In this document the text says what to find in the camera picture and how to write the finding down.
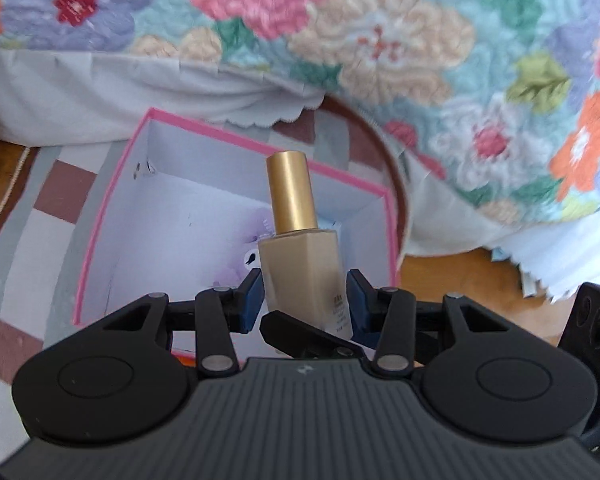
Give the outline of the pink cardboard box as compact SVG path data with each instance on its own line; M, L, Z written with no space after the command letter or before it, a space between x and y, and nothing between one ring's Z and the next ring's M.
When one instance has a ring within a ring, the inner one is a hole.
M388 162L351 119L316 110L271 128L212 127L160 110L110 146L74 322L85 326L148 292L173 300L212 287L242 222L271 210L265 161L306 154L317 219L341 261L376 286L396 284L399 237Z

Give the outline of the floral quilt bedspread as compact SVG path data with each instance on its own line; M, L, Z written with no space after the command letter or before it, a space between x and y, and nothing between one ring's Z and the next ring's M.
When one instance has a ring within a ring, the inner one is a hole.
M4 141L327 102L396 161L407 255L489 248L553 298L600 281L600 0L0 0Z

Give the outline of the purple plush toy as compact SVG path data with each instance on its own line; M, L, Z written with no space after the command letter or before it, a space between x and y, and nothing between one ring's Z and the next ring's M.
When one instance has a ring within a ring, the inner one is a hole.
M215 275L212 286L236 287L252 269L259 269L259 243L274 234L272 212L266 208L253 211L238 229L237 240L230 248L227 262Z

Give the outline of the gold foundation bottle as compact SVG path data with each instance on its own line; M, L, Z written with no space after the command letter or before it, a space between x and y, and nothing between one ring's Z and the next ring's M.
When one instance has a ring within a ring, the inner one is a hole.
M278 152L266 170L275 234L260 240L259 255L268 308L349 339L338 235L318 226L306 155Z

